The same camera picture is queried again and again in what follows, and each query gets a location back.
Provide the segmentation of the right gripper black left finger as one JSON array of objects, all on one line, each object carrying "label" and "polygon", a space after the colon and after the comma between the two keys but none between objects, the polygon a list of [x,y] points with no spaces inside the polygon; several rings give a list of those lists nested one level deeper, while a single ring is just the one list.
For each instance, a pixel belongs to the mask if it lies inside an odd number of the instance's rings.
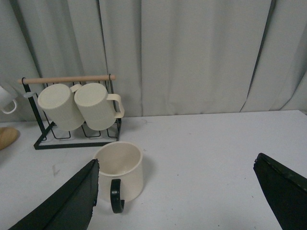
[{"label": "right gripper black left finger", "polygon": [[86,230],[98,196],[98,160],[91,160],[11,230]]}]

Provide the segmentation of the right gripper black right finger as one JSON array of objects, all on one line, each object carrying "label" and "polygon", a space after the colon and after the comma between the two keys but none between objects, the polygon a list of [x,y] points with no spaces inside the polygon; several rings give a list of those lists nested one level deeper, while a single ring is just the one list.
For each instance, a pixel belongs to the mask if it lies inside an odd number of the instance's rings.
[{"label": "right gripper black right finger", "polygon": [[264,153],[253,166],[263,194],[283,230],[307,228],[307,179]]}]

